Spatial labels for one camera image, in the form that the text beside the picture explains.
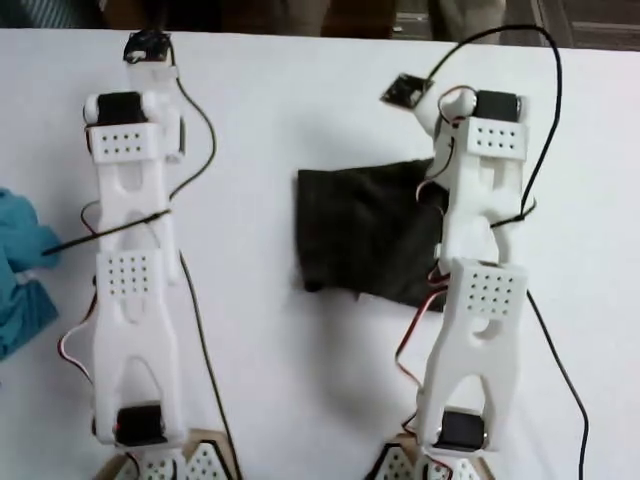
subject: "white surface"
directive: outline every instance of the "white surface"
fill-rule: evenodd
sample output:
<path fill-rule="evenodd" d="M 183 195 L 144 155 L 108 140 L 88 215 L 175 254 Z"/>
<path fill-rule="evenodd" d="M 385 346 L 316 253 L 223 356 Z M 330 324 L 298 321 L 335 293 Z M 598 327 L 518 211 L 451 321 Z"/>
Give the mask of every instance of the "white surface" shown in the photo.
<path fill-rule="evenodd" d="M 418 397 L 418 438 L 432 456 L 470 456 L 433 445 L 440 437 L 450 397 L 472 376 L 481 381 L 485 397 L 483 409 L 475 410 L 485 421 L 484 449 L 501 451 L 519 373 L 518 334 L 527 271 L 460 258 L 452 267 L 444 327 L 429 355 Z"/>
<path fill-rule="evenodd" d="M 65 239 L 84 234 L 78 211 L 97 198 L 82 105 L 90 93 L 126 85 L 126 38 L 0 32 L 0 59 L 11 72 L 0 77 L 1 183 L 28 195 Z M 426 74 L 448 46 L 201 34 L 174 40 L 185 88 L 209 112 L 220 140 L 215 166 L 174 205 L 176 232 L 246 477 L 362 478 L 415 406 L 411 383 L 393 364 L 414 311 L 369 297 L 356 302 L 349 293 L 300 291 L 293 180 L 298 168 L 430 154 L 415 118 L 377 99 L 399 72 Z M 533 294 L 591 416 L 588 478 L 631 478 L 640 428 L 640 55 L 562 56 L 562 121 L 522 247 Z M 441 73 L 447 85 L 529 96 L 529 155 L 536 158 L 553 113 L 551 52 L 469 47 Z M 205 126 L 192 110 L 186 115 L 189 154 L 168 170 L 172 185 L 209 151 Z M 87 308 L 95 251 L 76 248 L 42 275 L 61 319 L 0 363 L 3 477 L 87 479 L 111 454 L 89 431 L 89 386 L 57 360 L 55 348 Z M 172 300 L 190 370 L 183 377 L 187 420 L 219 427 L 184 282 Z M 405 357 L 414 371 L 423 371 L 440 325 L 427 315 L 417 329 Z M 574 479 L 582 421 L 528 308 L 521 340 L 522 380 L 506 432 L 511 478 Z M 89 357 L 86 337 L 69 349 Z M 38 455 L 28 453 L 34 449 Z"/>

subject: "blue glove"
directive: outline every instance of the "blue glove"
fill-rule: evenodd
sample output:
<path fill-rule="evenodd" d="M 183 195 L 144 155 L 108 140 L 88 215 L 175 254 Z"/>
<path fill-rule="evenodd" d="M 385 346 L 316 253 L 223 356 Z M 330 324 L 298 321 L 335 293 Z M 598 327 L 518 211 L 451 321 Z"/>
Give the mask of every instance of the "blue glove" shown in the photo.
<path fill-rule="evenodd" d="M 19 284 L 15 273 L 51 268 L 59 255 L 43 256 L 58 245 L 55 233 L 38 225 L 31 203 L 0 188 L 0 360 L 31 340 L 58 316 L 40 282 Z"/>

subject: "white plastic bracket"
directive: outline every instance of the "white plastic bracket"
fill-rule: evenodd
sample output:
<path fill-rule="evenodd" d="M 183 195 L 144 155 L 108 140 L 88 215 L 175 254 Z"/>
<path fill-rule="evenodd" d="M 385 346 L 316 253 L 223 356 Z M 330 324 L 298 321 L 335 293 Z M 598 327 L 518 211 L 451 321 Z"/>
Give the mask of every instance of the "white plastic bracket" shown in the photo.
<path fill-rule="evenodd" d="M 141 107 L 149 122 L 87 127 L 89 146 L 98 172 L 102 215 L 99 231 L 168 210 L 165 186 L 169 153 L 162 122 L 164 100 L 154 92 L 142 94 Z M 97 97 L 85 108 L 89 122 L 97 122 Z M 185 440 L 175 331 L 166 305 L 166 291 L 180 276 L 170 215 L 136 227 L 149 229 L 155 247 L 141 244 L 123 230 L 100 238 L 97 259 L 98 317 L 94 335 L 96 435 L 115 443 L 123 378 L 141 363 L 149 373 L 160 404 L 163 436 L 158 448 L 179 446 Z"/>
<path fill-rule="evenodd" d="M 526 291 L 527 274 L 522 268 L 453 260 L 442 331 L 418 395 L 418 438 L 434 455 L 455 454 L 433 445 L 447 401 L 470 375 L 480 378 L 484 390 L 484 448 L 498 449 L 515 392 L 517 334 Z"/>

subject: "dark fabric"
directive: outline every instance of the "dark fabric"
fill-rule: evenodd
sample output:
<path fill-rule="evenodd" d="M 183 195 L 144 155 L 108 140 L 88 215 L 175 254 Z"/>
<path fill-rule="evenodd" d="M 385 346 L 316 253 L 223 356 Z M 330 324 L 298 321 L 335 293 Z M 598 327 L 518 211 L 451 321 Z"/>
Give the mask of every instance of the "dark fabric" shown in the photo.
<path fill-rule="evenodd" d="M 338 287 L 422 303 L 448 198 L 432 183 L 416 202 L 430 163 L 298 171 L 296 242 L 305 289 Z"/>

